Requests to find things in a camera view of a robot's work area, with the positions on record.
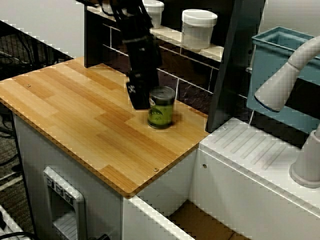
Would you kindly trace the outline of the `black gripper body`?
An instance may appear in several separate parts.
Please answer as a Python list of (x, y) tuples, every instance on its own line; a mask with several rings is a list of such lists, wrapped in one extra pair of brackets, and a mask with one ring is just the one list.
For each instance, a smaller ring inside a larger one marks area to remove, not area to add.
[(140, 38), (123, 39), (129, 56), (130, 69), (126, 74), (156, 74), (162, 65), (161, 51), (157, 38), (147, 34)]

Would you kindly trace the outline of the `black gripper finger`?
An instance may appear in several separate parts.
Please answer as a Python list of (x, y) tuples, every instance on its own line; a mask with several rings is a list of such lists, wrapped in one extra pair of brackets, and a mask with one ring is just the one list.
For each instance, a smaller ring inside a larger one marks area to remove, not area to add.
[(135, 110), (147, 110), (149, 103), (149, 77), (143, 72), (129, 71), (126, 83), (131, 104)]
[(148, 85), (149, 89), (156, 88), (160, 85), (157, 69), (152, 69), (147, 72), (147, 85)]

